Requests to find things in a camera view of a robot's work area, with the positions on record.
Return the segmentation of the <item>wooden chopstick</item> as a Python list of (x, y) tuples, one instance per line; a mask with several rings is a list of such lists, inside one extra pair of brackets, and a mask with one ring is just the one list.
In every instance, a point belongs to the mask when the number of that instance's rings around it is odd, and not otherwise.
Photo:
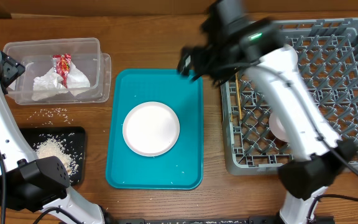
[(242, 106), (241, 106), (241, 94), (239, 91), (238, 72), (235, 74), (235, 84), (236, 84), (237, 107), (239, 112), (239, 123), (242, 123)]

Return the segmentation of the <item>white napkin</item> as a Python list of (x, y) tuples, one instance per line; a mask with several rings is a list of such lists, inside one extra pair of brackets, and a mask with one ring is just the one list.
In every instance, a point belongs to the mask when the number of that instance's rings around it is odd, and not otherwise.
[(57, 94), (67, 93), (63, 78), (51, 68), (45, 75), (34, 78), (32, 100), (39, 101)]
[(77, 96), (83, 92), (88, 91), (90, 81), (87, 76), (81, 72), (72, 62), (70, 72), (67, 77), (67, 88), (73, 96)]

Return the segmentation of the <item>red snack wrapper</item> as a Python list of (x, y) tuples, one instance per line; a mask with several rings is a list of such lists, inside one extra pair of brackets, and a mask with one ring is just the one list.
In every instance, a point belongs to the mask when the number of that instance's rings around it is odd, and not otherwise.
[(67, 87), (67, 77), (71, 67), (71, 55), (53, 55), (52, 62), (55, 72), (63, 78), (62, 85)]

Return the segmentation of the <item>small pink plate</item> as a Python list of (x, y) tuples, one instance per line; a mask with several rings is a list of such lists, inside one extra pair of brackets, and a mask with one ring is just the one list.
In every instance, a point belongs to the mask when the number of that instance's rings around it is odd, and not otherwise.
[(268, 125), (272, 134), (281, 141), (288, 142), (284, 127), (282, 126), (278, 116), (271, 113), (268, 119)]

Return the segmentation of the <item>large pink plate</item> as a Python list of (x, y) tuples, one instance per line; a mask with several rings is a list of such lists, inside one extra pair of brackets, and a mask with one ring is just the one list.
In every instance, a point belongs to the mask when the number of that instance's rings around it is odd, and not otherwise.
[(124, 142), (144, 157), (160, 156), (178, 141), (180, 122), (171, 107), (156, 101), (135, 106), (122, 124)]

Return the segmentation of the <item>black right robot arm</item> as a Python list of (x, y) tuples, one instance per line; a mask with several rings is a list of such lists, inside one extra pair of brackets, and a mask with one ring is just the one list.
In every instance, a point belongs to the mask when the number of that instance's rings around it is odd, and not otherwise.
[(178, 71), (222, 89), (227, 169), (277, 172), (287, 194), (249, 223), (333, 223), (317, 204), (343, 171), (358, 175), (358, 18), (252, 22), (240, 1), (216, 1), (204, 46)]

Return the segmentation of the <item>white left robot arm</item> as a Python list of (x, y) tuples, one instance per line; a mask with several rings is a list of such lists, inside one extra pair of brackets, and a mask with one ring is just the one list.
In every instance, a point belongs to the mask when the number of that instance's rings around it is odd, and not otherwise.
[(5, 95), (24, 71), (23, 65), (0, 51), (0, 222), (5, 223), (10, 208), (40, 212), (36, 223), (48, 214), (63, 223), (114, 223), (107, 210), (71, 186), (59, 158), (38, 158), (20, 132)]

